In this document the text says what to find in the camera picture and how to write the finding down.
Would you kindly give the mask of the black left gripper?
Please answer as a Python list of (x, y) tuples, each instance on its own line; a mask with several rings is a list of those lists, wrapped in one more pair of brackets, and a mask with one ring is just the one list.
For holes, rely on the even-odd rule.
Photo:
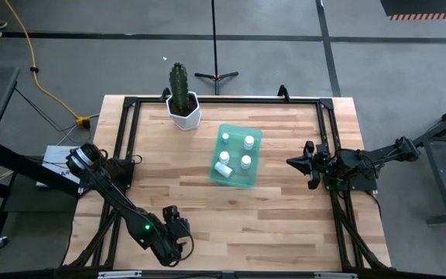
[(164, 267), (175, 267), (182, 260), (185, 243), (179, 239), (190, 236), (190, 224), (187, 219), (174, 219), (167, 224), (156, 220), (146, 223), (142, 232), (143, 241), (156, 255)]

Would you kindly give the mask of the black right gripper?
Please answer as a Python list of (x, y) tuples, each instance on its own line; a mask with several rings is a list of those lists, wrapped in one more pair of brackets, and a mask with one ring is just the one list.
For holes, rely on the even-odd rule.
[[(320, 174), (326, 174), (333, 170), (333, 163), (331, 155), (326, 153), (316, 153), (314, 155), (315, 145), (313, 141), (308, 140), (303, 149), (303, 154), (298, 157), (287, 159), (286, 162), (301, 172), (303, 175), (308, 175), (310, 180), (307, 182), (309, 189), (317, 189), (321, 182)], [(309, 162), (314, 155), (313, 166)]]

